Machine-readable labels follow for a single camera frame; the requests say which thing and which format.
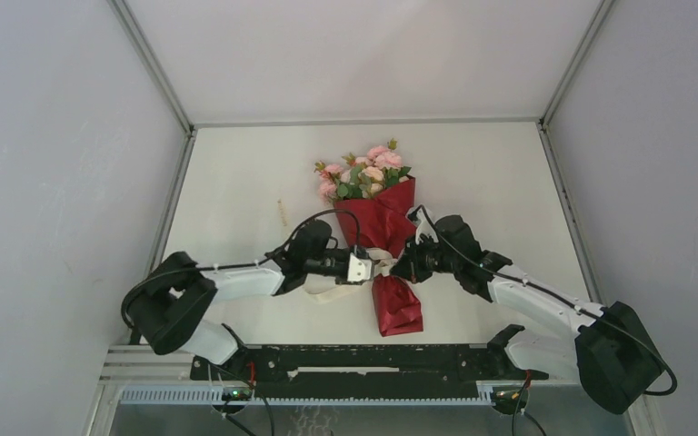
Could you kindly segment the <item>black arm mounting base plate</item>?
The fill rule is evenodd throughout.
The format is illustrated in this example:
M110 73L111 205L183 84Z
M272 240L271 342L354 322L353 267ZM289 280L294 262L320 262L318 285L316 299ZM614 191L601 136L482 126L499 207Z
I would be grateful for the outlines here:
M201 357L193 381L253 385L268 400L476 400L481 384L546 380L516 368L495 346L247 346L215 368Z

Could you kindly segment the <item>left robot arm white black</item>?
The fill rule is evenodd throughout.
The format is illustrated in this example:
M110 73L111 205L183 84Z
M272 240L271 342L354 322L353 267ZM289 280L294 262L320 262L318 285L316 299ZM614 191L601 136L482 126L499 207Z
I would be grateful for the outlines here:
M153 352L189 352L213 364L227 379L241 376L248 358L233 329L205 319L218 303L275 297L302 286L311 275L338 285L359 285L374 276L374 261L355 243L331 247L330 224L316 213L283 243L251 263L200 266L185 252L170 254L124 297L120 316Z

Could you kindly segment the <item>pink fake flower stem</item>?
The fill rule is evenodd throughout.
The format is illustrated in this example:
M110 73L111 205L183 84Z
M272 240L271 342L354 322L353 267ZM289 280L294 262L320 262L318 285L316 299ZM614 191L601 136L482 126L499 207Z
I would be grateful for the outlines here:
M386 145L376 146L367 153L362 175L372 186L385 189L411 179L411 167L404 165L397 149L398 141L390 139Z
M347 169L339 179L336 193L340 200L370 199L384 189L384 172L366 157L344 156Z
M345 169L337 163L318 161L314 171L319 175L318 195L325 203L332 203L337 198L338 184L341 182Z

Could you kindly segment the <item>aluminium frame front rail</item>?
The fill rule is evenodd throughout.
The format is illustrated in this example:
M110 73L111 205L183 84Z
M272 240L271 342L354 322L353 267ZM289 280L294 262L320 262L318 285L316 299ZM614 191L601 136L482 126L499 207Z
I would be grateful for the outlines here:
M423 372L478 382L519 381L524 373L483 344L253 346L225 363L238 375L258 382L285 381L310 373L368 375ZM190 352L156 355L145 345L108 350L100 375L108 382L178 382L206 374L207 360Z

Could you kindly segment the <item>red wrapping paper sheet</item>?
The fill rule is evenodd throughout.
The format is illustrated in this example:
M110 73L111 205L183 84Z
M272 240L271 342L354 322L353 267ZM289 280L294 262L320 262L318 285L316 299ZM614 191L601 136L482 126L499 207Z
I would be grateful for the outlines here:
M397 258L416 226L408 220L414 207L416 181L411 178L387 188L371 199L349 199L334 204L345 241L364 248L382 249ZM375 318L383 337L421 332L424 317L411 286L394 276L378 275L372 284Z

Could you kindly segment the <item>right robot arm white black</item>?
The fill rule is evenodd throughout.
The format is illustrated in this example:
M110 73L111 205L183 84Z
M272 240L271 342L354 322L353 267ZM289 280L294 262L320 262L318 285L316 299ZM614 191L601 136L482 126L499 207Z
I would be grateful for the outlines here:
M433 221L416 206L407 215L415 233L392 276L424 282L450 274L464 291L512 309L550 331L512 324L491 341L490 369L511 378L520 370L576 381L602 409L626 412L642 396L666 397L679 386L637 312L623 302L604 306L551 289L500 253L484 250L458 214Z

